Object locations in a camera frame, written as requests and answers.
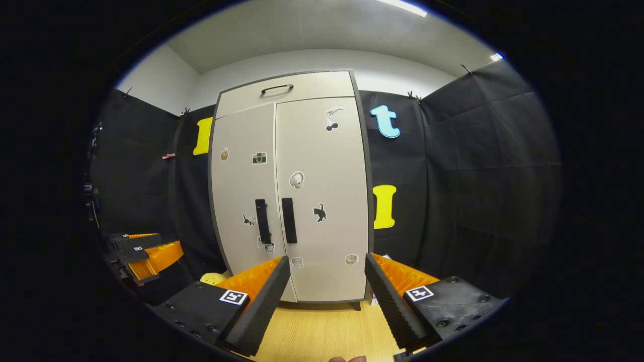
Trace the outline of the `white shoe cabinet door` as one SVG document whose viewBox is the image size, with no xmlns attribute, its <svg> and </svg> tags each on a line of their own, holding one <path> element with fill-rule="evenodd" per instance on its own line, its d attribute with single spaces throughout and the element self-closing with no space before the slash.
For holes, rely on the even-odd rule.
<svg viewBox="0 0 644 362">
<path fill-rule="evenodd" d="M 275 120 L 278 197 L 293 199 L 296 221 L 297 244 L 285 242 L 295 298 L 364 299 L 372 223 L 356 99 L 280 103 Z"/>
<path fill-rule="evenodd" d="M 212 215 L 231 275 L 287 254 L 275 159 L 276 105 L 257 106 L 214 122 Z M 255 199 L 265 199 L 272 243 L 260 241 Z"/>
</svg>

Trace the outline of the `white shoe cabinet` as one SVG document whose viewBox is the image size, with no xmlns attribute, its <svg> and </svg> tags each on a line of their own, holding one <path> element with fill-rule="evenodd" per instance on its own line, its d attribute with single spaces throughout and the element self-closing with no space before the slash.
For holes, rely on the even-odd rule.
<svg viewBox="0 0 644 362">
<path fill-rule="evenodd" d="M 354 72 L 351 69 L 325 69 L 325 70 L 308 71 L 308 72 L 321 72 L 321 71 L 351 71 L 353 73 L 354 82 L 356 83 L 356 78 L 354 76 Z M 299 73 L 308 73 L 308 72 L 297 72 L 297 73 L 292 73 L 292 74 L 287 74 L 287 75 L 295 75 L 295 74 L 299 74 Z M 366 122 L 364 120 L 363 106 L 362 106 L 362 103 L 361 103 L 361 97 L 360 97 L 358 89 L 357 89 L 357 92 L 356 92 L 356 95 L 354 96 L 354 98 L 356 99 L 357 112 L 358 112 L 360 123 L 361 123 L 361 130 L 362 130 L 362 137 L 363 137 L 363 144 L 364 144 L 364 160 L 365 160 L 365 168 L 366 168 L 366 172 L 367 172 L 368 208 L 369 208 L 369 212 L 370 212 L 369 219 L 370 219 L 370 222 L 372 223 L 370 231 L 369 231 L 369 248 L 368 248 L 368 252 L 366 252 L 366 254 L 364 255 L 364 257 L 365 257 L 369 252 L 371 252 L 373 250 L 373 221 L 374 221 L 374 217 L 373 217 L 373 194 L 372 194 L 372 168 L 371 168 L 371 165 L 370 165 L 370 151 L 369 151 L 369 145 L 368 145 L 368 137 L 367 137 L 367 133 L 366 133 Z M 213 227 L 214 227 L 214 231 L 216 233 L 216 238 L 218 240 L 218 232 L 216 231 L 216 225 L 214 224 L 214 216 L 212 215 L 212 195 L 211 195 L 211 185 L 210 185 L 210 182 L 209 182 L 209 178 L 211 176 L 210 167 L 211 167 L 212 131 L 214 130 L 214 122 L 217 119 L 215 117 L 215 112 L 214 112 L 214 116 L 213 116 L 213 119 L 212 119 L 211 135 L 210 135 L 210 138 L 209 138 L 208 184 L 209 184 L 209 196 L 210 196 L 210 199 L 211 199 L 210 204 L 211 204 L 212 224 L 213 224 Z M 368 282 L 367 282 L 367 279 L 366 279 L 365 296 L 364 296 L 364 299 L 361 299 L 361 300 L 365 300 L 367 297 L 368 297 Z M 289 279 L 289 281 L 287 283 L 287 286 L 285 287 L 285 290 L 283 291 L 283 295 L 281 296 L 281 299 L 284 302 L 299 303 L 299 302 L 297 302 L 297 300 L 295 298 L 294 290 L 292 288 L 291 268 L 290 268 L 290 279 Z M 354 301 L 354 302 L 348 302 L 347 301 L 347 302 L 343 302 L 343 303 L 356 303 L 356 302 L 359 302 L 361 300 L 357 300 L 357 301 Z"/>
</svg>

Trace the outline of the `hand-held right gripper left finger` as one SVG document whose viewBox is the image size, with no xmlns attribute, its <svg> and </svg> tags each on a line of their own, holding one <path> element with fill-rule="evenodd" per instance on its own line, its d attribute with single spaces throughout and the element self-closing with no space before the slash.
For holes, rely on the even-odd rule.
<svg viewBox="0 0 644 362">
<path fill-rule="evenodd" d="M 289 279 L 288 257 L 276 257 L 215 286 L 193 282 L 151 311 L 208 348 L 255 356 Z"/>
</svg>

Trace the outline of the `white cabinet drawer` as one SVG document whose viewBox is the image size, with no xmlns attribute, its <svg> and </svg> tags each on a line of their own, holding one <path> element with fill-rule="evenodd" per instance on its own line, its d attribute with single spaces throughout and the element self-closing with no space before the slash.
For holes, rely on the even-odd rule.
<svg viewBox="0 0 644 362">
<path fill-rule="evenodd" d="M 281 84 L 293 84 L 294 88 L 274 89 L 269 90 L 265 95 L 261 94 L 262 89 Z M 276 76 L 221 92 L 216 104 L 215 117 L 218 119 L 269 104 L 354 97 L 356 92 L 357 85 L 351 71 L 321 71 Z"/>
</svg>

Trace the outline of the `black backdrop cloth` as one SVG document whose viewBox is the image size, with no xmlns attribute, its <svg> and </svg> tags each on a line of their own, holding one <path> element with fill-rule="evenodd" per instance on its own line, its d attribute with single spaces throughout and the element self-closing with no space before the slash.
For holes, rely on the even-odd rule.
<svg viewBox="0 0 644 362">
<path fill-rule="evenodd" d="M 536 92 L 505 62 L 420 105 L 358 91 L 372 168 L 371 252 L 500 299 L 515 294 L 547 249 L 559 205 L 561 160 Z M 216 103 L 180 118 L 122 94 L 101 111 L 92 162 L 101 230 L 178 240 L 194 280 L 228 270 L 208 184 Z"/>
</svg>

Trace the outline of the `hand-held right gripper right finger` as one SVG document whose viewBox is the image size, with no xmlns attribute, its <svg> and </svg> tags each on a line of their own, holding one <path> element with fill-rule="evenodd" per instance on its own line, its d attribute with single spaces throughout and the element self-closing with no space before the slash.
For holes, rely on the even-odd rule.
<svg viewBox="0 0 644 362">
<path fill-rule="evenodd" d="M 375 253 L 365 256 L 364 273 L 404 355 L 440 349 L 504 306 L 464 278 L 435 278 Z"/>
</svg>

